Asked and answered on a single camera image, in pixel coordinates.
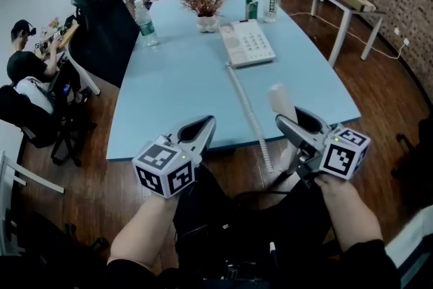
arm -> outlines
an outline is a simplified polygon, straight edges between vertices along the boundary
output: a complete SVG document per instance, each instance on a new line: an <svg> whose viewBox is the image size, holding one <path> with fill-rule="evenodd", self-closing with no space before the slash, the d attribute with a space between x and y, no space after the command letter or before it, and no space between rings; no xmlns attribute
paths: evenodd
<svg viewBox="0 0 433 289"><path fill-rule="evenodd" d="M151 269L175 217L179 195L171 199L152 194L116 236L108 262L134 261Z"/></svg>
<svg viewBox="0 0 433 289"><path fill-rule="evenodd" d="M45 62L47 67L43 74L47 77L53 77L57 72L57 49L62 41L61 37L57 37L49 47L49 59Z"/></svg>
<svg viewBox="0 0 433 289"><path fill-rule="evenodd" d="M331 175L315 178L343 252L357 243L382 240L378 219L348 181Z"/></svg>

telephone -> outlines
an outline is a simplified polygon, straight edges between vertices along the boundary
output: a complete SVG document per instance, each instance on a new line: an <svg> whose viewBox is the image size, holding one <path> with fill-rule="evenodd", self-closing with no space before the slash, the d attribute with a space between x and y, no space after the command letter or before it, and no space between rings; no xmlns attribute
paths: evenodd
<svg viewBox="0 0 433 289"><path fill-rule="evenodd" d="M256 20L224 24L219 30L234 68L270 62L275 58L275 52Z"/></svg>

electrical cable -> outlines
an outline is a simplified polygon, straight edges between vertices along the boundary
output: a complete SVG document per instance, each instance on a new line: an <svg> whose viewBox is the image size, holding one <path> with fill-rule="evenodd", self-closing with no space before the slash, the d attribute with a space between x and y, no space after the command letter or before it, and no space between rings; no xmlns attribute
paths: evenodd
<svg viewBox="0 0 433 289"><path fill-rule="evenodd" d="M266 169L268 171L268 174L272 175L274 173L274 169L272 166L272 162L271 162L271 157L269 156L269 152L268 152L268 147L266 145L265 142L265 138L263 137L263 133L262 133L262 129L260 128L260 126L258 125L258 122L256 120L256 117L251 109L251 105L250 102L248 101L248 98L244 92L244 89L242 88L239 80L237 79L236 73L233 69L233 67L230 65L229 62L227 62L225 64L225 66L227 67L231 80L233 81L233 84L235 85L235 88L237 89L237 91L239 92L239 96L242 100L242 103L244 105L245 111L248 114L248 119L250 120L250 124L252 125L252 128L254 129L254 131L256 132L257 138L258 138L258 142L260 144L260 148L262 150L262 154L263 154L263 160L265 161L265 165L266 165Z"/></svg>
<svg viewBox="0 0 433 289"><path fill-rule="evenodd" d="M311 16L311 14L310 14L309 12L298 12L298 13L296 13L296 14L289 14L290 17L297 16L297 15L310 15L310 16ZM313 16L313 17L316 17L316 18L320 19L321 21L325 22L326 24L329 24L330 26L333 26L334 28L340 29L339 26L336 26L335 24L333 24L333 23L331 23L331 22L328 22L327 20L323 19L322 17L320 17L320 16L318 16L318 15L315 15L315 16ZM349 31L348 31L347 33L348 33L350 36L352 36L352 37L358 39L358 40L359 40L360 42L362 42L364 45L367 44L365 41L363 41L361 38L359 38L358 36L356 36L356 35L353 34L352 32L349 32ZM372 49L372 50L374 50L374 51L376 51L376 52L378 52L378 53L380 53L380 54L382 54L382 55L384 55L385 57L390 58L390 59L399 59L399 58L401 57L401 52L402 52L403 48L405 48L405 44L403 44L403 46L399 49L399 51L398 51L398 56L396 56L396 57L392 57L391 55L388 55L388 54L386 54L386 53L380 51L379 49L377 49L377 48L371 46L371 49Z"/></svg>

hand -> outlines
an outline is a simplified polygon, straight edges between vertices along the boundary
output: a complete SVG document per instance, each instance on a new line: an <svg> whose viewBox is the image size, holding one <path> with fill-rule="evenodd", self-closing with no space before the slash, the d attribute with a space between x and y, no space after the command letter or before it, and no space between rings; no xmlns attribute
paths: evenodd
<svg viewBox="0 0 433 289"><path fill-rule="evenodd" d="M326 173L314 178L314 182L320 187L325 199L345 198L348 194L350 195L353 191L356 191L349 181Z"/></svg>
<svg viewBox="0 0 433 289"><path fill-rule="evenodd" d="M57 48L59 48L60 43L62 42L63 38L59 35L56 37L53 42L51 43L51 46L49 47L51 51L57 51Z"/></svg>

black office chair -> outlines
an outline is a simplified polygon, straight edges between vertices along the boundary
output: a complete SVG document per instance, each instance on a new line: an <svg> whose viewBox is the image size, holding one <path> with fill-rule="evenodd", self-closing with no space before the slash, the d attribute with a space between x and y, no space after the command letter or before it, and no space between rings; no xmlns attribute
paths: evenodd
<svg viewBox="0 0 433 289"><path fill-rule="evenodd" d="M87 130L94 129L96 124L85 121L83 105L74 102L68 105L63 104L64 102L59 101L54 107L54 113L50 114L32 104L26 95L19 94L12 86L4 85L0 88L0 119L21 128L25 138L36 148L48 147L54 143L51 152L54 164L64 164L71 158L76 166L81 166L75 152L83 144ZM75 132L78 132L76 137L72 136ZM68 153L61 160L55 155L63 142Z"/></svg>
<svg viewBox="0 0 433 289"><path fill-rule="evenodd" d="M36 212L24 219L16 229L18 242L26 252L21 257L7 257L5 265L9 263L11 271L5 273L2 267L2 281L10 277L21 288L94 289L101 286L107 263L102 252L109 246L105 238L98 238L87 246L77 240L73 224L65 224L62 231ZM30 279L20 278L23 273Z"/></svg>
<svg viewBox="0 0 433 289"><path fill-rule="evenodd" d="M120 88L139 27L123 0L71 0L80 26L69 43L85 70Z"/></svg>

